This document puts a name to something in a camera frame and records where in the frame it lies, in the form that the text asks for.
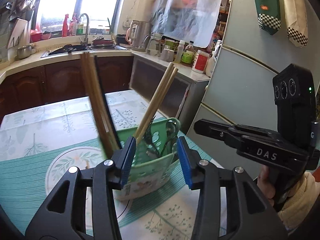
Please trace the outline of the person's right hand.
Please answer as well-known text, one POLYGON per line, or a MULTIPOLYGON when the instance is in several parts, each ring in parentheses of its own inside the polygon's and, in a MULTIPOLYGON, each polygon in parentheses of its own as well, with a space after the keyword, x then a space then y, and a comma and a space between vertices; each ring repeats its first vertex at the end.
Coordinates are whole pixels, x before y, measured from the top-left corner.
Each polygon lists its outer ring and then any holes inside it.
POLYGON ((259 189, 262 191, 264 196, 268 199, 270 204, 274 206, 274 196, 276 194, 276 190, 274 186, 269 181, 269 167, 263 165, 261 167, 260 174, 258 176, 257 185, 259 189))

